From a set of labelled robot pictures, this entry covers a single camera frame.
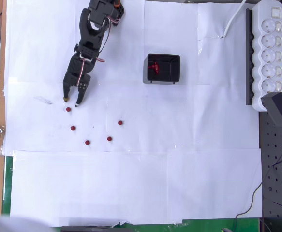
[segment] electrical outlet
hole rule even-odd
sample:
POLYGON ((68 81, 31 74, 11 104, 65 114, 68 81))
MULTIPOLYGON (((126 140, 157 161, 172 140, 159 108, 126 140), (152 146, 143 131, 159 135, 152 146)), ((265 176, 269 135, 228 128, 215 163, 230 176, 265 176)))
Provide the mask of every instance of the electrical outlet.
POLYGON ((271 92, 282 92, 282 4, 262 0, 252 8, 252 106, 267 111, 261 98, 271 92))

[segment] black box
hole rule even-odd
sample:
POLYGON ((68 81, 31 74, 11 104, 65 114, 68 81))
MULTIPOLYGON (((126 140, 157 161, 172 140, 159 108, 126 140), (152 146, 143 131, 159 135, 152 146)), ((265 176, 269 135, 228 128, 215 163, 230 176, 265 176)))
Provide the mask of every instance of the black box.
POLYGON ((179 55, 148 54, 144 60, 143 82, 145 84, 175 84, 180 74, 179 55))

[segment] wooden edge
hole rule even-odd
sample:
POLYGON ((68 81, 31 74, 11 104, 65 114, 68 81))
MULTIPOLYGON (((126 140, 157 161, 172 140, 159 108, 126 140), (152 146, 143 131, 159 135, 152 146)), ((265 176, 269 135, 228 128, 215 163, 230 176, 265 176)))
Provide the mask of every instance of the wooden edge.
MULTIPOLYGON (((5 128, 5 97, 4 88, 4 65, 5 65, 5 36, 6 36, 6 0, 0 0, 0 12, 2 14, 1 26, 1 52, 0 52, 0 128, 5 128)), ((3 176, 4 176, 4 156, 2 155, 4 134, 0 135, 0 215, 2 214, 3 199, 3 176)))

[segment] small red object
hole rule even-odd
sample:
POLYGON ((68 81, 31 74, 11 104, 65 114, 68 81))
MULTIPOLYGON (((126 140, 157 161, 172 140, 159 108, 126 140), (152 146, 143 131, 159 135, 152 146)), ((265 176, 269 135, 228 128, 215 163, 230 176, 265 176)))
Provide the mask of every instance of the small red object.
POLYGON ((154 69, 156 74, 159 74, 159 66, 158 66, 157 62, 155 62, 155 64, 149 66, 148 68, 149 69, 154 69))

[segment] table surface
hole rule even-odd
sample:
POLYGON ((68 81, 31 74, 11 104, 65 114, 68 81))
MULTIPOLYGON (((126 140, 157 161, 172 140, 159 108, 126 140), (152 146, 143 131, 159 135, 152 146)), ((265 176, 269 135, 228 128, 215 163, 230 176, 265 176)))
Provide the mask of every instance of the table surface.
MULTIPOLYGON (((0 19, 1 26, 1 53, 0 70, 5 66, 5 35, 6 35, 6 0, 0 0, 0 12, 3 12, 0 19)), ((4 72, 0 72, 0 127, 5 128, 5 97, 3 95, 4 72)), ((0 136, 0 214, 10 214, 11 190, 13 174, 13 157, 1 156, 3 136, 0 136), (6 165, 5 186, 3 186, 4 166, 6 165)), ((134 231, 162 232, 162 231, 220 231, 221 228, 233 228, 234 219, 212 219, 212 220, 184 220, 183 224, 170 225, 123 225, 124 228, 131 228, 134 231)), ((238 219, 237 231, 258 232, 259 219, 243 218, 238 219)))

